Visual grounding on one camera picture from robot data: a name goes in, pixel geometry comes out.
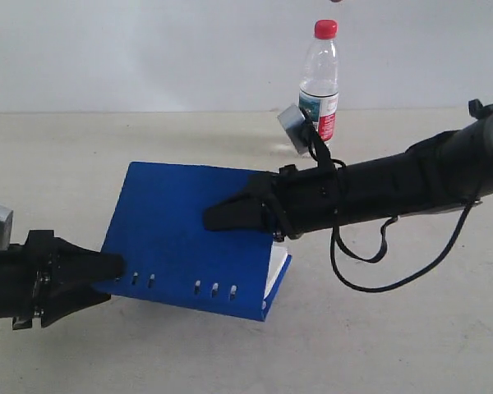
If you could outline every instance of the table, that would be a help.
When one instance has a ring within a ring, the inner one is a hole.
[[[0,204],[15,210],[13,241],[54,229],[98,250],[132,160],[313,165],[288,148],[276,115],[0,114]],[[470,121],[466,108],[340,112],[331,149],[355,163]],[[385,262],[340,256],[341,269],[360,284],[395,281],[440,252],[457,217],[402,218]],[[379,225],[343,236],[371,254]],[[0,320],[0,394],[493,393],[493,196],[439,268],[388,294],[338,282],[328,241],[320,231],[290,244],[293,264],[264,323],[118,297],[46,329],[12,332]]]

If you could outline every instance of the white wall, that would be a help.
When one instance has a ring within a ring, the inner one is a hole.
[[[0,112],[284,108],[319,18],[341,108],[493,100],[493,0],[0,0]]]

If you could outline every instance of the blue cardboard folder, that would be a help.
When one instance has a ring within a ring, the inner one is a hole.
[[[247,184],[250,170],[131,163],[102,251],[127,273],[96,285],[117,296],[264,321],[290,264],[258,231],[212,232],[205,208]]]

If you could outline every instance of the plastic water bottle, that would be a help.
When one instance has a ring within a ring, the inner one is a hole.
[[[321,139],[329,145],[338,108],[338,23],[317,21],[300,82],[299,107],[307,111]]]

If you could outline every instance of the red bottle cap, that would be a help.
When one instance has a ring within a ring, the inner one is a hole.
[[[314,36],[317,39],[333,39],[338,33],[338,23],[331,19],[317,21],[314,26]]]

